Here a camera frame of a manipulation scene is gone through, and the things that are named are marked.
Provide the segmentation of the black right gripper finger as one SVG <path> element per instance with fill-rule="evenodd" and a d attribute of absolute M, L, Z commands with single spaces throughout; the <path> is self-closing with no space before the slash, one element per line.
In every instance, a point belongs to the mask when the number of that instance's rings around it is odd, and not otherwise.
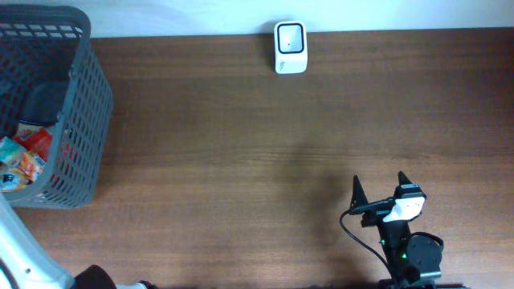
<path fill-rule="evenodd" d="M 413 183 L 402 171 L 398 172 L 398 183 L 402 189 L 418 188 L 418 184 Z"/>
<path fill-rule="evenodd" d="M 358 175 L 353 176 L 353 188 L 352 188 L 352 198 L 350 201 L 350 209 L 354 210 L 361 206 L 368 205 L 369 201 L 365 196 L 365 191 L 361 185 L 360 179 Z"/>

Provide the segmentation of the cream bee snack bag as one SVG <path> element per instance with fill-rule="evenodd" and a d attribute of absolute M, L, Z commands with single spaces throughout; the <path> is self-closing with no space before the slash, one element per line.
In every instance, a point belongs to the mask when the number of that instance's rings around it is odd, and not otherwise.
<path fill-rule="evenodd" d="M 20 169 L 1 167 L 1 191 L 3 193 L 16 192 L 25 189 L 32 183 L 32 180 Z"/>

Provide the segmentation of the orange juice carton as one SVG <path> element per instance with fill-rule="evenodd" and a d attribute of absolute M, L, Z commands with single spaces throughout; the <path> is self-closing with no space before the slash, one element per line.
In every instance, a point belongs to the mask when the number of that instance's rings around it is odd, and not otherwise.
<path fill-rule="evenodd" d="M 29 180 L 36 181 L 43 173 L 46 162 L 34 151 L 22 154 L 18 168 L 23 171 Z"/>

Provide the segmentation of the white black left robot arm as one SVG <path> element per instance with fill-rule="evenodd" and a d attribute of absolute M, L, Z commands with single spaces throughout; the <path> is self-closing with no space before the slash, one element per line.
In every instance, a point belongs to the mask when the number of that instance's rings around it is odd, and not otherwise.
<path fill-rule="evenodd" d="M 148 281 L 116 284 L 97 265 L 72 276 L 38 244 L 8 201 L 1 198 L 1 287 L 2 288 L 111 288 L 150 289 Z"/>

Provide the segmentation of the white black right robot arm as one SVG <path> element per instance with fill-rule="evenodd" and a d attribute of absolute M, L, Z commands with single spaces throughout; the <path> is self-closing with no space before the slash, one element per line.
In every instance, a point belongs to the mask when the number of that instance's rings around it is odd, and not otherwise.
<path fill-rule="evenodd" d="M 390 277 L 378 282 L 380 288 L 435 288 L 442 275 L 443 240 L 426 232 L 411 232 L 409 223 L 422 214 L 426 195 L 402 171 L 391 197 L 368 201 L 358 176 L 353 177 L 350 206 L 345 214 L 360 215 L 362 227 L 376 227 L 380 255 L 353 234 L 350 238 L 375 254 Z"/>

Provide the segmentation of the grey plastic mesh basket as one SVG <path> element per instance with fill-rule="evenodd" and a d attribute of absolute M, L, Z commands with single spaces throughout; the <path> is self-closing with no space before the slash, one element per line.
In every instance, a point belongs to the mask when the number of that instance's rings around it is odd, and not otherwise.
<path fill-rule="evenodd" d="M 11 206 L 74 209 L 94 196 L 113 98 L 90 34 L 75 7 L 1 7 L 1 135 L 22 122 L 53 129 L 41 177 L 6 193 Z"/>

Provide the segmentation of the green tissue pack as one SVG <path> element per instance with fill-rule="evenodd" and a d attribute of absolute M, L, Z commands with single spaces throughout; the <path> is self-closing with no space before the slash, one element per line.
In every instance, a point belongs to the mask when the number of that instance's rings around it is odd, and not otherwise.
<path fill-rule="evenodd" d="M 22 145 L 7 136 L 1 139 L 0 159 L 5 165 L 17 167 L 21 163 L 22 156 L 26 151 Z"/>

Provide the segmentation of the red snack bag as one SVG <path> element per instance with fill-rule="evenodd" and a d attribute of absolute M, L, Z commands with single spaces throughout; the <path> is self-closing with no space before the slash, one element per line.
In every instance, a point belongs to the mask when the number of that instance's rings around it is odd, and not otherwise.
<path fill-rule="evenodd" d="M 26 150 L 37 153 L 45 162 L 47 162 L 54 129 L 54 125 L 42 127 L 21 124 L 14 135 L 14 140 Z"/>

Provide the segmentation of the white barcode scanner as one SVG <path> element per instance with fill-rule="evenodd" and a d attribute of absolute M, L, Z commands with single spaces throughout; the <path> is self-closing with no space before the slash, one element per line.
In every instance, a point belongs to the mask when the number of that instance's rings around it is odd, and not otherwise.
<path fill-rule="evenodd" d="M 299 21 L 282 21 L 274 27 L 275 72 L 300 74 L 308 66 L 308 41 L 304 24 Z"/>

